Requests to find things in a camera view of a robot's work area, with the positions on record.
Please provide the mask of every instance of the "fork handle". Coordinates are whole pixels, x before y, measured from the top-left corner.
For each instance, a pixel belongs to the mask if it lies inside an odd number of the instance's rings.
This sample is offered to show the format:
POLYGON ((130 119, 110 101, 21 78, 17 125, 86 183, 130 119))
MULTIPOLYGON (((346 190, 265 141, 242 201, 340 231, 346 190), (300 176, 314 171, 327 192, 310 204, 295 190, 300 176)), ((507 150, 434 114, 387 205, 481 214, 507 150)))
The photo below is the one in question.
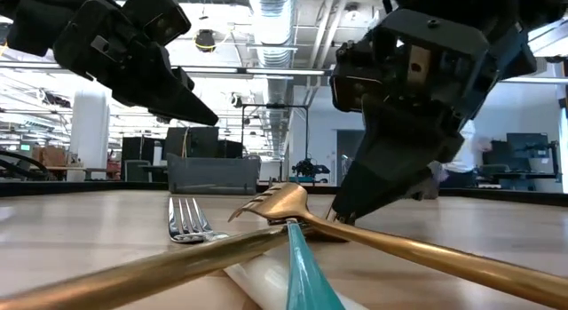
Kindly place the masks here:
POLYGON ((315 230, 555 309, 568 305, 568 279, 426 242, 303 216, 315 230))

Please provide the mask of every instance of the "white pillar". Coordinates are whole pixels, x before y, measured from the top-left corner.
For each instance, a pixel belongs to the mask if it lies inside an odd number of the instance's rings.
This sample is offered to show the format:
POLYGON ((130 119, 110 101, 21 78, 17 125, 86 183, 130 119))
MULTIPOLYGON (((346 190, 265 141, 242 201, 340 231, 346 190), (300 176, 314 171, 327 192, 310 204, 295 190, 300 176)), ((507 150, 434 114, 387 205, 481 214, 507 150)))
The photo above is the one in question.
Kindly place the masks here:
MULTIPOLYGON (((89 84, 75 93, 69 151, 78 154, 85 168, 107 167, 110 122, 108 93, 108 89, 97 83, 89 84)), ((105 179, 106 174, 93 172, 91 177, 105 179)), ((84 172, 70 171, 67 180, 83 181, 84 172)))

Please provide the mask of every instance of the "wooden table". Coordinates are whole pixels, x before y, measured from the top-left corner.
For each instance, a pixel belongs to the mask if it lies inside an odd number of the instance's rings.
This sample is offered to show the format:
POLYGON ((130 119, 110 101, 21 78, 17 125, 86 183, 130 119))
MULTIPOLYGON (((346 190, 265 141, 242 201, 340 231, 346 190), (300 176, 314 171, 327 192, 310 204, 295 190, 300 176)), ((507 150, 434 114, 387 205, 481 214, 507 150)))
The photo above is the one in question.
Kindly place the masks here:
MULTIPOLYGON (((9 216, 0 219, 0 294, 180 249, 168 237, 168 197, 165 191, 112 191, 0 199, 0 212, 9 216)), ((249 199, 196 196, 212 227, 231 234, 266 227, 250 213, 226 222, 249 199)), ((311 195, 310 209, 322 214, 332 199, 311 195)), ((444 197, 399 201, 357 225, 568 275, 566 220, 563 208, 444 197)), ((542 309, 357 243, 311 247, 334 288, 370 309, 542 309)), ((268 254, 287 262, 288 246, 268 254)), ((223 273, 215 273, 123 309, 256 305, 223 273)))
POLYGON ((85 173, 85 180, 92 179, 93 172, 108 172, 107 168, 84 168, 84 167, 45 167, 48 171, 83 171, 85 173))

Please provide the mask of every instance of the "computer monitor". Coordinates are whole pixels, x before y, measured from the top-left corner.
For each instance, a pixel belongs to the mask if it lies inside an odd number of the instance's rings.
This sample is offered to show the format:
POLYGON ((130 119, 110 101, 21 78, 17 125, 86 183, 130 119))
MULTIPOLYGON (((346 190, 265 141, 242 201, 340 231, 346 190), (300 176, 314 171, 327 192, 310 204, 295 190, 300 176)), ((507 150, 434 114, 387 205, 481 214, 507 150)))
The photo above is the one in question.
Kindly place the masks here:
POLYGON ((219 140, 217 142, 218 158, 242 158, 242 144, 237 141, 219 140))
POLYGON ((508 133, 507 143, 515 158, 549 158, 548 134, 508 133))
POLYGON ((484 165, 504 165, 507 170, 499 172, 511 171, 531 171, 531 163, 528 158, 518 158, 513 156, 511 147, 506 141, 491 141, 492 149, 489 152, 483 153, 484 165))
POLYGON ((217 155, 218 138, 219 129, 217 127, 170 127, 162 156, 164 158, 167 154, 182 156, 185 139, 185 156, 214 158, 217 155))

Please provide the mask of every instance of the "robotic arm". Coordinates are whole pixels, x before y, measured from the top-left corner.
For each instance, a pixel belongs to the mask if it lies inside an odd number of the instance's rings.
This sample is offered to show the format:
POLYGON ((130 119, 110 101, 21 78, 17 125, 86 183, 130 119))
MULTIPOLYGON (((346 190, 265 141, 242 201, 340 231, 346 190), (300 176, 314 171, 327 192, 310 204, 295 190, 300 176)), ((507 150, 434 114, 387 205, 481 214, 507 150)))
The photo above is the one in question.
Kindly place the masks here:
POLYGON ((15 50, 55 60, 79 76, 96 78, 126 106, 159 117, 215 124, 217 116, 192 93, 193 81, 171 68, 164 45, 191 23, 174 0, 0 0, 13 20, 15 50))
POLYGON ((396 2, 363 39, 337 50, 330 78, 335 107, 362 113, 366 124, 332 205, 346 223, 421 199, 427 165, 454 158, 460 129, 494 85, 536 71, 528 32, 565 11, 563 0, 396 2))

